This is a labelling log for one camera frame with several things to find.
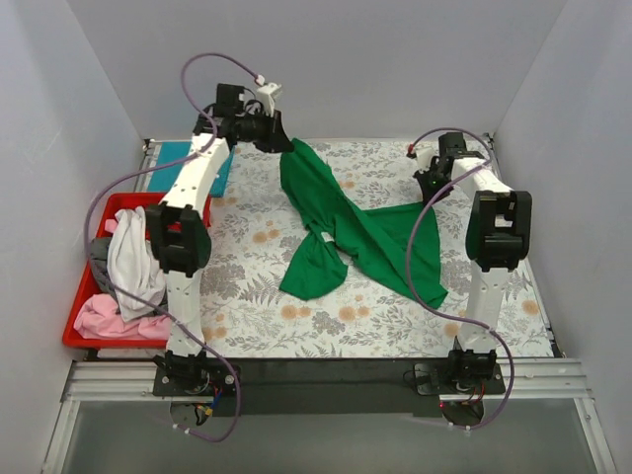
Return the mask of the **green t shirt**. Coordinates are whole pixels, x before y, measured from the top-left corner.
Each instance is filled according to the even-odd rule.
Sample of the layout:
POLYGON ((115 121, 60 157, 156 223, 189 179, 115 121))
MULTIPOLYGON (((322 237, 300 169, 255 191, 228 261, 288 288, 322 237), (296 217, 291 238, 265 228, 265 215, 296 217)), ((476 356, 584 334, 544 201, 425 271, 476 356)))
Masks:
POLYGON ((405 271, 419 202, 363 210, 343 192, 332 169, 294 138, 280 156, 280 185, 307 235, 293 253, 279 290, 301 300, 321 298, 346 280, 346 254, 364 276, 412 299, 405 271))

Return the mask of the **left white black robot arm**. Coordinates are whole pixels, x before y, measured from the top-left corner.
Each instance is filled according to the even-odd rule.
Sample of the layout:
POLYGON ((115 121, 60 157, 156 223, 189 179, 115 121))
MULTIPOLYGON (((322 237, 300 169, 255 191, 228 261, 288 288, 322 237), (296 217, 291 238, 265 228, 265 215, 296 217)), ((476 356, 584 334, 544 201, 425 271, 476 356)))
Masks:
POLYGON ((211 239, 203 217, 218 172, 239 142, 265 153, 282 153, 293 145, 276 107, 281 86, 257 81, 258 110, 249 113, 244 87, 220 84, 214 104, 199 114, 188 161, 174 185, 157 204, 145 210, 151 250, 167 282, 168 310, 175 320, 166 353, 157 365, 180 390, 198 395, 214 382, 201 342, 201 272, 211 255, 211 239))

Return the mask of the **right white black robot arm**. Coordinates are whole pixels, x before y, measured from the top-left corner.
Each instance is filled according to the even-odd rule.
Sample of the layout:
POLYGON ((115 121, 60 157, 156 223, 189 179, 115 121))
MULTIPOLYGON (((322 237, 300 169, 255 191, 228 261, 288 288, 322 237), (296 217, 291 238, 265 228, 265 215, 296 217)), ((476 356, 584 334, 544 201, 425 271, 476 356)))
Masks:
POLYGON ((422 395, 462 394, 468 401, 486 393, 502 394, 505 385, 497 364, 497 332, 503 295, 511 273, 529 250, 532 197, 515 191, 492 171, 491 150, 471 151, 468 132, 438 130, 438 148, 407 148, 414 159, 424 212, 460 188, 471 200, 465 250, 471 262, 468 302, 453 348, 444 358, 420 362, 413 369, 422 395))

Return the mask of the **folded teal t shirt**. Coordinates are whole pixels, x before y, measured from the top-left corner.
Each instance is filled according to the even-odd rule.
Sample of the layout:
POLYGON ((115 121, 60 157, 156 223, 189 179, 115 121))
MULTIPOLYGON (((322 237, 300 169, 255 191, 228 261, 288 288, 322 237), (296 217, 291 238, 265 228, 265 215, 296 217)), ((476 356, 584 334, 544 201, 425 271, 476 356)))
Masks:
POLYGON ((154 193, 173 191, 179 194, 201 196, 208 191, 212 198, 223 198, 235 149, 228 149, 224 140, 216 140, 212 147, 195 160, 181 163, 194 151, 202 148, 204 141, 191 145, 188 141, 158 142, 154 149, 156 158, 148 168, 145 190, 154 193))

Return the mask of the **floral tablecloth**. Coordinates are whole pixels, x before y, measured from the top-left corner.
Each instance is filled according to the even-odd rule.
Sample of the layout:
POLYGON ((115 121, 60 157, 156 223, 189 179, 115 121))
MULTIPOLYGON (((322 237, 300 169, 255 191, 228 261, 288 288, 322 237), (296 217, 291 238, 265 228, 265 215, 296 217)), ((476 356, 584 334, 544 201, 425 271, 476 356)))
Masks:
MULTIPOLYGON (((417 202, 417 169, 406 141, 311 141, 342 191, 362 209, 417 202)), ((328 295, 301 301, 278 287, 306 231, 282 191, 278 155, 240 145, 224 197, 211 204, 212 255, 201 277, 201 321, 207 343, 226 357, 445 356, 459 324, 349 266, 328 295)), ((441 311, 465 316, 470 262, 465 231, 470 201, 457 188, 436 204, 441 246, 441 311)), ((499 333, 514 357, 553 356, 549 323, 526 261, 505 286, 499 333)))

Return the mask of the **white garment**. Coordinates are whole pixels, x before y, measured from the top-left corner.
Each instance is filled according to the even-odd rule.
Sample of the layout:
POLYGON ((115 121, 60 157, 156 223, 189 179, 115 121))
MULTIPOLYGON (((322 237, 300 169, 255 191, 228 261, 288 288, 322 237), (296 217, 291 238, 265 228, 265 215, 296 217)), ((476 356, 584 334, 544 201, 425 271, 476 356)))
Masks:
POLYGON ((146 316, 159 306, 166 290, 166 279, 153 257, 146 239, 145 208, 120 209, 117 227, 108 248, 107 271, 115 290, 119 312, 125 322, 146 316))

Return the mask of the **grey garment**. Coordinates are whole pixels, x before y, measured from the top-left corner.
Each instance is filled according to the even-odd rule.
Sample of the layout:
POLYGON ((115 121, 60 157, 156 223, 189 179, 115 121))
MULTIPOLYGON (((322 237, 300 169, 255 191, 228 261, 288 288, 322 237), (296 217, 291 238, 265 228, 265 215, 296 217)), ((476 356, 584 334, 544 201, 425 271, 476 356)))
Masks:
POLYGON ((99 290, 118 301, 116 291, 108 284, 108 253, 112 242, 111 237, 97 237, 89 244, 90 269, 99 290))

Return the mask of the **pink garment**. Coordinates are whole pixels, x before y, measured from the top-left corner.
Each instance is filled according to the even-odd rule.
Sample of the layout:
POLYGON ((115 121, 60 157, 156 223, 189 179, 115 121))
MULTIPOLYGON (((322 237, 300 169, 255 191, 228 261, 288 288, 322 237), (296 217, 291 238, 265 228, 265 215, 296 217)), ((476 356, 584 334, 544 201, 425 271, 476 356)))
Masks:
POLYGON ((95 294, 81 306, 73 329, 84 339, 106 341, 166 341, 171 320, 163 315, 141 316, 125 322, 109 294, 95 294))

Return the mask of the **aluminium rail frame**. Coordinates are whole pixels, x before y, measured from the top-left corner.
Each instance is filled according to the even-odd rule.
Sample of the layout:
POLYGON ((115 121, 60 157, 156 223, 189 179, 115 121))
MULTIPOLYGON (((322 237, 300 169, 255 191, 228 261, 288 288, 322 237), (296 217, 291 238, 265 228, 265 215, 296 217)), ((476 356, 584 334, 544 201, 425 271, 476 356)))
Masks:
MULTIPOLYGON (((596 413, 593 391, 589 388, 581 362, 572 358, 520 357, 514 361, 515 399, 571 399, 581 418, 596 470, 614 473, 616 466, 596 413)), ((163 384, 157 368, 148 360, 84 361, 71 365, 62 391, 59 415, 43 462, 44 473, 59 473, 69 445, 72 424, 81 402, 159 401, 185 402, 179 395, 155 395, 155 385, 163 384)))

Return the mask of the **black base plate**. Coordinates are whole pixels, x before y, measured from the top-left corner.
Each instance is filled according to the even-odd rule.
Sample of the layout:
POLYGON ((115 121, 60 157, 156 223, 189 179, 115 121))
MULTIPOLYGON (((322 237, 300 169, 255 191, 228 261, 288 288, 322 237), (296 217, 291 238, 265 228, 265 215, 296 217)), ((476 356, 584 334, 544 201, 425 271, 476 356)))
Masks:
POLYGON ((216 417, 412 414, 437 417, 439 398, 502 395, 499 367, 457 369, 441 358, 153 358, 153 395, 218 399, 216 417))

